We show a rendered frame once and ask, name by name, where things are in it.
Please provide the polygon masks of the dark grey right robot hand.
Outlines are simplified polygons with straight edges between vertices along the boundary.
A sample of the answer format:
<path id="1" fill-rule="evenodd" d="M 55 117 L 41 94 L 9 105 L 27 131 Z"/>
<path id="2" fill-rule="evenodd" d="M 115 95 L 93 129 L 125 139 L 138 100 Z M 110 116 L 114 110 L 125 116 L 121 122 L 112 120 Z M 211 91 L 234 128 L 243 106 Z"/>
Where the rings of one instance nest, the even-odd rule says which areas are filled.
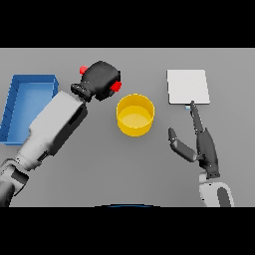
<path id="1" fill-rule="evenodd" d="M 168 129 L 168 140 L 171 149 L 188 162 L 198 162 L 205 170 L 206 178 L 220 176 L 219 163 L 215 144 L 209 130 L 202 125 L 202 121 L 194 101 L 190 102 L 190 115 L 196 135 L 196 149 L 192 149 L 182 142 L 172 127 Z"/>

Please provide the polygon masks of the pale square measuring scale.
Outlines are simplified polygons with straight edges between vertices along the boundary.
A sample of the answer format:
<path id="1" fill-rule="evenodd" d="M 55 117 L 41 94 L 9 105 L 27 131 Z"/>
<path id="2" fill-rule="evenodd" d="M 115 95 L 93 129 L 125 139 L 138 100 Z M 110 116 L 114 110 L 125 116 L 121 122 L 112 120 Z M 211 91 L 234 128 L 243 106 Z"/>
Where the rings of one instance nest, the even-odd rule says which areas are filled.
<path id="1" fill-rule="evenodd" d="M 171 105 L 209 105 L 209 91 L 204 70 L 167 70 L 168 102 Z"/>

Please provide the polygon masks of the yellow bowl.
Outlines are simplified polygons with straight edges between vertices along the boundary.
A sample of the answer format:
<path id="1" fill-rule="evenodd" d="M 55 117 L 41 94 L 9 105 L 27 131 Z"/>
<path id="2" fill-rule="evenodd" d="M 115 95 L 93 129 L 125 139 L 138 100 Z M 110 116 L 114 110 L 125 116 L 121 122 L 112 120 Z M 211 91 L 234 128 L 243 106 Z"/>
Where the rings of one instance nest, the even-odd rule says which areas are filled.
<path id="1" fill-rule="evenodd" d="M 129 94 L 118 102 L 116 119 L 125 135 L 139 137 L 149 132 L 154 119 L 152 101 L 141 94 Z"/>

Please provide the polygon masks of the red beaker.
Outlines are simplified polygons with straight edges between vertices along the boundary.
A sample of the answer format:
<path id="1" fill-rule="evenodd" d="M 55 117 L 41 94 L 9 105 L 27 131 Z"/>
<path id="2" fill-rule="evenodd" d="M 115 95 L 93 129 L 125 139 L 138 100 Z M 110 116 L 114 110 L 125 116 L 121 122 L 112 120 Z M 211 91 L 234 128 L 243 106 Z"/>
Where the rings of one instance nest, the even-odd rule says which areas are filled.
<path id="1" fill-rule="evenodd" d="M 80 67 L 80 74 L 83 75 L 86 70 L 88 69 L 87 66 L 81 66 Z M 114 92 L 118 92 L 121 89 L 122 83 L 119 81 L 115 81 L 112 86 L 111 86 L 111 90 Z"/>

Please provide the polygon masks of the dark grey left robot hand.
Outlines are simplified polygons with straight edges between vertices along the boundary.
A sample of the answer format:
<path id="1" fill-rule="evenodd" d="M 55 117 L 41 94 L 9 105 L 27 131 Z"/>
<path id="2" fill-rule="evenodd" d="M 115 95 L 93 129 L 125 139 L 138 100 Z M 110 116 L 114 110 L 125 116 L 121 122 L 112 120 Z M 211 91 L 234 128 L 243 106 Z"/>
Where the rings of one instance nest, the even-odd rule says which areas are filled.
<path id="1" fill-rule="evenodd" d="M 115 93 L 112 86 L 120 80 L 119 70 L 107 62 L 97 61 L 82 74 L 78 84 L 71 84 L 71 92 L 86 103 L 89 103 L 92 97 L 101 102 Z"/>

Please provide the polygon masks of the blue tray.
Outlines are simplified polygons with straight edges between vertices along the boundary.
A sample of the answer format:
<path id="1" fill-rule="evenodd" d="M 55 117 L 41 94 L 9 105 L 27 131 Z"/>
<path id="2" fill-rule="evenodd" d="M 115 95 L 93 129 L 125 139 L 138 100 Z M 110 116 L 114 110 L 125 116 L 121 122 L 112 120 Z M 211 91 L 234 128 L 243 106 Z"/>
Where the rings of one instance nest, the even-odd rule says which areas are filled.
<path id="1" fill-rule="evenodd" d="M 13 75 L 0 123 L 0 143 L 21 145 L 29 125 L 58 93 L 55 75 Z"/>

